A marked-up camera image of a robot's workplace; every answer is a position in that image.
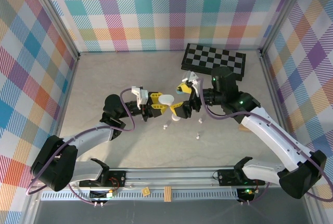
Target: wooden block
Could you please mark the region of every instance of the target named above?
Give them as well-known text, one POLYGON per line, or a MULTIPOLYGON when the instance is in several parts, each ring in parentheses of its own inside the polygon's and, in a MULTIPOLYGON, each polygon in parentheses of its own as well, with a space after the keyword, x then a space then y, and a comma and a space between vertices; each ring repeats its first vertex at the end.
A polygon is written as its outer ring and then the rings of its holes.
POLYGON ((171 202, 171 187, 164 187, 164 202, 171 202))
POLYGON ((238 129, 240 131, 246 131, 246 132, 251 132, 247 127, 245 127, 243 124, 238 125, 238 129))
POLYGON ((142 194, 143 194, 144 196, 148 196, 148 195, 150 195, 150 190, 149 190, 148 187, 142 189, 141 192, 142 192, 142 194))

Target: plaid wallpaper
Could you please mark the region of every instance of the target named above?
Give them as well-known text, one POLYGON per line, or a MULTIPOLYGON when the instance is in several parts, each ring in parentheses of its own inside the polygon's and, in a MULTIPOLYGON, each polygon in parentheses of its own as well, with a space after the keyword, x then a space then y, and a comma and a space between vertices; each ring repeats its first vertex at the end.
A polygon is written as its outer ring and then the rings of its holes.
POLYGON ((74 58, 38 0, 0 0, 0 223, 17 223, 74 58))
MULTIPOLYGON (((325 152, 333 180, 333 0, 297 0, 268 55, 294 137, 325 152)), ((331 197, 327 185, 318 189, 331 197)), ((333 203, 324 207, 333 223, 333 203)))
POLYGON ((81 51, 183 50, 187 43, 257 49, 284 2, 52 1, 81 51))

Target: gray floor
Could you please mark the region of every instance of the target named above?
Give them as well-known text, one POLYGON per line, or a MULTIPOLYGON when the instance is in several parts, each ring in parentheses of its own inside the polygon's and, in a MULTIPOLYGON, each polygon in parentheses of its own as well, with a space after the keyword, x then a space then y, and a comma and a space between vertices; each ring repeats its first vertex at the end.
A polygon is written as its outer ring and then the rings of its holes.
MULTIPOLYGON (((257 98, 276 119, 256 51, 247 51, 245 77, 239 89, 257 98)), ((94 126, 100 119, 104 100, 109 94, 119 94, 133 85, 149 91, 172 94, 175 103, 188 98, 177 95, 184 71, 181 70, 183 51, 120 52, 83 55, 79 61, 72 93, 62 126, 61 136, 72 135, 94 126)), ((210 76, 204 88, 212 87, 210 76)), ((127 93, 125 101, 135 100, 127 93)), ((222 113, 220 107, 214 111, 222 113)), ((216 121, 201 111, 191 119, 171 122, 171 111, 147 123, 134 118, 137 129, 122 133, 117 139, 103 143, 82 155, 79 160, 98 158, 110 167, 173 167, 233 165, 245 156, 277 162, 275 154, 252 133, 238 130, 236 121, 216 121)), ((128 119, 124 120, 131 128, 128 119)))

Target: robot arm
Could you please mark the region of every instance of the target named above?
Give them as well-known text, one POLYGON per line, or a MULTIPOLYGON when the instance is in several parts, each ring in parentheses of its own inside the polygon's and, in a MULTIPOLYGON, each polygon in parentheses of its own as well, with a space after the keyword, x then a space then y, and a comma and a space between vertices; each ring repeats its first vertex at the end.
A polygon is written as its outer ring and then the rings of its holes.
MULTIPOLYGON (((148 118, 161 116, 168 108, 168 106, 158 103, 158 98, 162 93, 151 93, 143 90, 142 87, 132 87, 132 93, 137 96, 137 100, 127 102, 125 105, 131 116, 142 115, 145 122, 148 118)), ((71 138, 79 136, 71 142, 71 145, 65 146, 60 151, 39 180, 54 191, 63 189, 70 182, 82 180, 93 180, 101 185, 105 184, 109 171, 106 164, 97 159, 85 162, 76 162, 76 159, 93 147, 118 137, 122 132, 114 130, 110 126, 123 129, 125 124, 120 119, 124 117, 128 117, 128 114, 120 97, 115 94, 108 96, 105 100, 102 118, 94 127, 95 129, 63 138, 50 136, 34 161, 31 173, 36 176, 61 145, 71 138)))
MULTIPOLYGON (((246 157, 234 167, 240 181, 259 179, 280 185, 289 195, 301 198, 321 178, 321 173, 298 151, 303 151, 321 168, 325 167, 326 156, 321 151, 311 152, 283 130, 265 111, 260 103, 250 94, 238 91, 235 75, 227 67, 212 70, 213 88, 203 89, 203 99, 206 105, 221 106, 226 114, 249 112, 248 115, 237 115, 234 119, 256 134, 281 160, 281 164, 261 162, 246 157), (269 120, 264 122, 257 116, 269 120), (284 136, 291 140, 299 150, 296 150, 284 136)), ((190 93, 189 100, 170 106, 173 113, 182 118, 191 117, 192 110, 201 108, 198 88, 201 83, 194 72, 187 72, 178 91, 190 93)))

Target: chessboard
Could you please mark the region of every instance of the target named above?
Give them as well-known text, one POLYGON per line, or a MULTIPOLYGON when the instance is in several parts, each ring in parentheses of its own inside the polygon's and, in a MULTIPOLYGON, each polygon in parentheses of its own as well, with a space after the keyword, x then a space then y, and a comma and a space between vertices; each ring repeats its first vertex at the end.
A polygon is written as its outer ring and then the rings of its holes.
POLYGON ((236 80, 244 77, 246 54, 213 47, 188 44, 182 62, 182 70, 211 74, 215 67, 229 67, 236 75, 236 80))

